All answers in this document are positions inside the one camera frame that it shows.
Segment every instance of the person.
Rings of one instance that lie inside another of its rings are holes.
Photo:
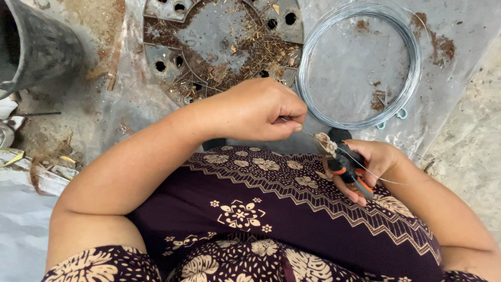
[[[364,175],[372,200],[319,155],[194,153],[213,138],[288,138],[306,114],[259,78],[116,144],[57,201],[43,281],[500,281],[481,221],[389,144],[346,141],[378,176]]]

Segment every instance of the scissors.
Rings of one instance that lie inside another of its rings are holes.
[[[388,107],[388,103],[386,103],[386,101],[384,101],[383,99],[381,99],[381,97],[377,96],[377,98],[379,99],[379,101],[381,101],[381,103],[383,104],[383,106],[385,108]],[[400,109],[400,111],[398,111],[398,113],[396,114],[397,118],[399,119],[406,119],[407,118],[407,110],[406,109]],[[384,129],[386,127],[386,122],[383,122],[382,124],[380,125],[376,125],[377,129]]]

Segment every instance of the silver wire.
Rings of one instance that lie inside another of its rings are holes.
[[[405,85],[395,101],[384,108],[383,112],[376,117],[360,122],[339,122],[323,115],[315,106],[310,93],[309,68],[310,58],[323,34],[337,22],[357,16],[374,17],[385,21],[393,27],[401,36],[407,47],[410,59],[409,74]],[[311,29],[306,43],[303,46],[303,54],[296,76],[298,94],[308,106],[308,112],[318,121],[332,127],[348,130],[360,130],[381,124],[403,109],[412,96],[416,93],[421,79],[421,47],[410,28],[410,16],[403,8],[392,1],[387,5],[372,2],[351,2],[325,14]]]

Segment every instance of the woman's left hand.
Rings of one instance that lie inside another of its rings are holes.
[[[290,88],[271,78],[246,80],[184,109],[196,116],[208,139],[252,141],[288,138],[301,131],[308,111]]]

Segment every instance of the purple patterned dress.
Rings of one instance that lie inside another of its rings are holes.
[[[105,246],[87,256],[101,258],[101,282],[484,281],[442,273],[428,227],[382,186],[374,192],[365,208],[352,203],[319,155],[216,148],[190,157],[127,216],[148,255]],[[87,275],[70,267],[75,257],[44,281]]]

